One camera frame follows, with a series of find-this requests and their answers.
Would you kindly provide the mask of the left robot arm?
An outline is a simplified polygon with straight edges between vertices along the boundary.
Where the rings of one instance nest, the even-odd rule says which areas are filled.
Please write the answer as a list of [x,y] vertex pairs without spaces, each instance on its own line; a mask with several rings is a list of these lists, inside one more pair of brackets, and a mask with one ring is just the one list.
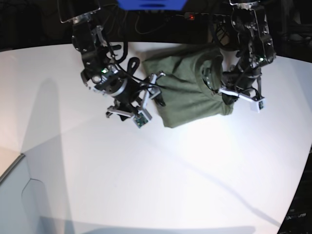
[[231,0],[233,11],[230,22],[233,32],[229,43],[223,45],[217,37],[213,16],[222,5],[215,0],[209,11],[209,29],[215,44],[224,51],[235,52],[239,59],[234,69],[223,72],[221,92],[223,101],[229,105],[243,95],[249,100],[262,99],[261,68],[276,58],[273,39],[269,32],[264,2],[262,0]]

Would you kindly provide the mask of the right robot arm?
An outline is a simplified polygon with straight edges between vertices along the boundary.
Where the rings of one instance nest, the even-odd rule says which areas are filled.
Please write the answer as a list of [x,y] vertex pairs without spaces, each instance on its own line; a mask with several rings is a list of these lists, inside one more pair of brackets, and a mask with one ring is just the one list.
[[88,89],[114,99],[106,111],[107,117],[118,115],[121,120],[149,121],[148,100],[165,106],[161,87],[156,84],[165,74],[151,74],[144,80],[136,78],[134,73],[140,64],[137,57],[130,58],[127,69],[123,69],[120,64],[128,56],[128,41],[115,46],[110,43],[100,11],[97,0],[58,1],[60,21],[72,24],[72,44],[81,54],[84,65],[81,79]]

